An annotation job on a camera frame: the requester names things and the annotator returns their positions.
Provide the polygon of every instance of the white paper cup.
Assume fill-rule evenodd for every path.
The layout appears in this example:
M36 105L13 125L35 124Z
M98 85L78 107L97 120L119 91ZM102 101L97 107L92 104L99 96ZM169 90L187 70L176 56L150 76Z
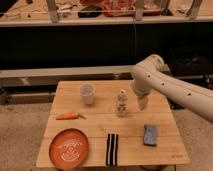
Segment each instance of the white paper cup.
M80 95L86 105L91 105L94 101L95 88L91 83L84 83L80 86Z

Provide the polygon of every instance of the wooden table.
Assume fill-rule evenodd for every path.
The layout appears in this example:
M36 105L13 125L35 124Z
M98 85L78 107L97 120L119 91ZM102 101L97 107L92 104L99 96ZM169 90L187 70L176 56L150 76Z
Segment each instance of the wooden table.
M187 164L189 158L165 96L156 91L149 95L147 108L140 111L130 81L90 81L95 85L95 102L82 103L79 86L85 81L62 81L58 84L46 131L42 139L37 167L54 167L48 150L56 134L68 128L83 131L89 139L89 155L81 165L105 166L108 133L119 135L118 166ZM128 96L126 117L116 115L116 96L125 89ZM58 121L58 114L76 111L87 119ZM158 128L157 147L142 143L144 125Z

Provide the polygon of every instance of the plate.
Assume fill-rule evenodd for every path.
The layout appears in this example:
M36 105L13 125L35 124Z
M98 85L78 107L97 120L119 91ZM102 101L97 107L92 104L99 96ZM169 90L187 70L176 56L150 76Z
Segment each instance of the plate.
M89 151L86 135L78 129L67 129L55 136L50 144L49 156L59 169L72 169L79 166Z

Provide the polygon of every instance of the carrot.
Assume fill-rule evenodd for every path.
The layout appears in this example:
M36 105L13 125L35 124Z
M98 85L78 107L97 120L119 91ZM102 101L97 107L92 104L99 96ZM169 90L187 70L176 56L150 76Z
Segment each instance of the carrot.
M78 114L77 112L69 112L67 114L61 114L56 116L56 120L67 120L67 119L77 119L79 117L82 117L85 119L83 115Z

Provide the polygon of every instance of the floor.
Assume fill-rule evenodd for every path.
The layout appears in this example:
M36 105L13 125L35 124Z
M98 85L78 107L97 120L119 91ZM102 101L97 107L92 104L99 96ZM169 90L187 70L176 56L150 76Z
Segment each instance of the floor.
M47 102L47 99L46 101L41 99L40 103L35 103L28 97L22 98L23 103L19 99L18 103L14 100L11 104L0 105L0 171L56 170L39 169L35 166L51 108L51 100L49 98ZM212 171L213 126L185 109L176 110L173 113L191 160L188 165L178 165L176 170ZM139 167L77 168L75 170L142 171ZM175 170L174 166L164 169L164 171L173 170Z

